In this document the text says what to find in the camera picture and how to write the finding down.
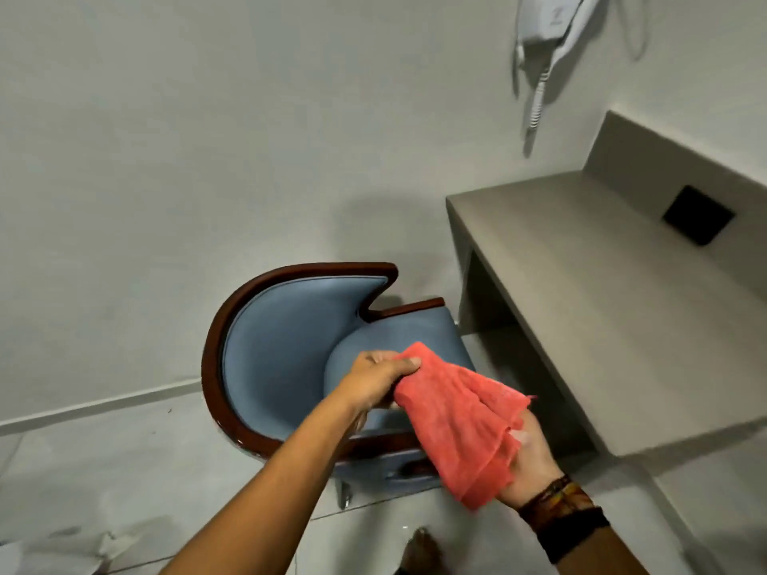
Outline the person's right hand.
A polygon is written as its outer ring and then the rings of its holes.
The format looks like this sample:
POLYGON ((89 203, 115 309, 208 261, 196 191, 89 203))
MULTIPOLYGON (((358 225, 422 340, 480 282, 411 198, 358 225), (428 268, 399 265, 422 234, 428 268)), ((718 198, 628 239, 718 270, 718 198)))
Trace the person's right hand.
POLYGON ((510 466, 513 482, 497 496, 501 503, 515 511, 564 477, 536 416, 526 409, 521 419, 522 429, 511 432, 521 444, 510 466))

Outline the black wall socket plate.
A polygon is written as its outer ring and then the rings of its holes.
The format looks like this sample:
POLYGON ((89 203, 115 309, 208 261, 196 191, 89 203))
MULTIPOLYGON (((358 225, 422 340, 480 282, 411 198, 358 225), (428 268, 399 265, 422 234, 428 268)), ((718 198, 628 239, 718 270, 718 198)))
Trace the black wall socket plate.
POLYGON ((734 220, 736 212, 692 185, 685 185, 662 220, 687 240, 703 248, 734 220))

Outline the white wall-mounted hair dryer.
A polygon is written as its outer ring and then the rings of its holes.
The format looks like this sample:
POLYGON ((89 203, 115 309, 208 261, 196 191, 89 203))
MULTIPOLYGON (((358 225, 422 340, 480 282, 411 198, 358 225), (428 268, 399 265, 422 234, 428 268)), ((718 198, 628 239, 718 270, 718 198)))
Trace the white wall-mounted hair dryer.
POLYGON ((515 62, 524 68, 525 50, 555 43, 550 67, 578 42, 601 0, 519 0, 516 17, 515 62))

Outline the person's brown shoe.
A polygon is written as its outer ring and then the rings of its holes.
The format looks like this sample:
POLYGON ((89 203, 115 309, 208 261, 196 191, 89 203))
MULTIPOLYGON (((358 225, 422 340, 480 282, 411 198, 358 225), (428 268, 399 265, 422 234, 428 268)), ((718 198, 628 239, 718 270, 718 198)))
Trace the person's brown shoe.
POLYGON ((413 532, 393 575, 449 575, 443 551, 426 527, 413 532))

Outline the grey built-in desk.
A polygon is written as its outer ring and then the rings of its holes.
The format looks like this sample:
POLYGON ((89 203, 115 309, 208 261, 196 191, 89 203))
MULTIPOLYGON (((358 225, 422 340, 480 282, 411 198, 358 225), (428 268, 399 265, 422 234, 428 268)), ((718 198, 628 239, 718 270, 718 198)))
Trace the grey built-in desk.
POLYGON ((461 324, 480 261, 610 454, 767 423, 767 186, 609 112, 582 170, 446 209, 461 324), (736 212, 703 248, 662 220, 685 185, 736 212))

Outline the black wristband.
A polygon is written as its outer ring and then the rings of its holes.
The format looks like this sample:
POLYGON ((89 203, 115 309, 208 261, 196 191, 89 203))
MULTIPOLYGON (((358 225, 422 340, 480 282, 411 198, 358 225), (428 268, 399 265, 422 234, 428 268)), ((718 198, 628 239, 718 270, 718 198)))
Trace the black wristband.
POLYGON ((601 528, 610 527, 600 507, 578 510, 557 517, 535 529, 535 534, 551 564, 557 564, 578 545, 601 528))

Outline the crumpled white paper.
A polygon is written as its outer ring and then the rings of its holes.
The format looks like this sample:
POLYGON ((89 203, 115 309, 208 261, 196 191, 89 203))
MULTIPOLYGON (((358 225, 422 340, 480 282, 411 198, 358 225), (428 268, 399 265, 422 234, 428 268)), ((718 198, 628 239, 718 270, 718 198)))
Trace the crumpled white paper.
POLYGON ((1 542, 0 575, 107 575, 139 540, 133 533, 104 532, 1 542))

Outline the person's right forearm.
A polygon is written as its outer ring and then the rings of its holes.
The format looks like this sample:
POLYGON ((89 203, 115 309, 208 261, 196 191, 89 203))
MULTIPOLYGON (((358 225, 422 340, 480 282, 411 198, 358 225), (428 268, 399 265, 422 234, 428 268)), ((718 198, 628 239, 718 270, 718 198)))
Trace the person's right forearm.
MULTIPOLYGON (((535 534, 535 529, 555 518, 592 507, 600 506, 565 475, 517 512, 535 534)), ((611 525, 597 530, 552 565, 559 575, 650 575, 611 525)))

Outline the blue upholstered wooden chair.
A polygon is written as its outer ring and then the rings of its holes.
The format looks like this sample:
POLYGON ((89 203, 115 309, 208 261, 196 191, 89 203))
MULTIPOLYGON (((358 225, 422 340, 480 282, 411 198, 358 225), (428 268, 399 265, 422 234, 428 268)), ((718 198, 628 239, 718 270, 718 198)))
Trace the blue upholstered wooden chair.
POLYGON ((206 405, 226 437, 267 461, 363 351, 421 342, 474 370, 444 299, 371 307, 397 277, 388 262, 307 263, 236 289, 213 319, 201 365, 206 405))

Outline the red microfibre cloth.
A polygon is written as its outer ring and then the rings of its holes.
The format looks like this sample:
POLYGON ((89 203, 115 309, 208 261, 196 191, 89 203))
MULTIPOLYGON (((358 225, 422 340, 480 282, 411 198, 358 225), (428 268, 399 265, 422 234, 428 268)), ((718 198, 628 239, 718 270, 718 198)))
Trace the red microfibre cloth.
POLYGON ((419 369, 398 382, 394 401, 445 488, 474 512, 513 483, 531 397, 471 369, 448 363, 417 342, 400 354, 419 369))

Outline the person's left hand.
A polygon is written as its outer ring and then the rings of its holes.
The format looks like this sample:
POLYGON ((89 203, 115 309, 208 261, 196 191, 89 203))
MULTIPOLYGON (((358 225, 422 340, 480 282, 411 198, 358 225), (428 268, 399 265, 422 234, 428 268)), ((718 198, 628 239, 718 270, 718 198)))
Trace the person's left hand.
POLYGON ((392 401, 390 394, 393 387, 404 378, 381 379, 366 375, 363 371, 362 353, 357 356, 348 373, 330 394, 334 403, 343 405, 356 415, 369 412, 373 408, 388 407, 392 401))

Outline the person's left forearm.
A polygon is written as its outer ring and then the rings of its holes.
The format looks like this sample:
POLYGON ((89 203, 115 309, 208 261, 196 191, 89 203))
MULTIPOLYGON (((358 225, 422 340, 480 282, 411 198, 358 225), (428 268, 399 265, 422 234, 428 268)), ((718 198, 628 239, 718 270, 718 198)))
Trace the person's left forearm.
POLYGON ((286 575, 341 447, 370 409, 337 389, 159 575, 286 575))

